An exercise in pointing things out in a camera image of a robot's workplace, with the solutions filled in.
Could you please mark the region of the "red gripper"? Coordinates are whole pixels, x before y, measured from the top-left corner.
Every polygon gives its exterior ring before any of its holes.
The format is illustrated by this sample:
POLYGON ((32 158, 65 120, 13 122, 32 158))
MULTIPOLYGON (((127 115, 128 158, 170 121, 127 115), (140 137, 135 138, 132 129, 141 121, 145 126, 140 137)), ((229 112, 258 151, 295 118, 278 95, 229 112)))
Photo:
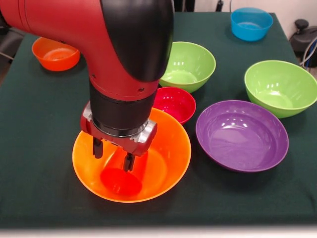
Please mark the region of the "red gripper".
POLYGON ((133 170, 135 156, 141 156, 149 149, 158 128, 154 121, 148 120, 145 127, 135 135, 113 136, 101 132, 92 119, 84 116, 81 116, 80 124, 81 129, 93 137, 93 155, 96 159, 103 156, 103 140, 119 146, 127 152, 123 163, 125 172, 133 170))

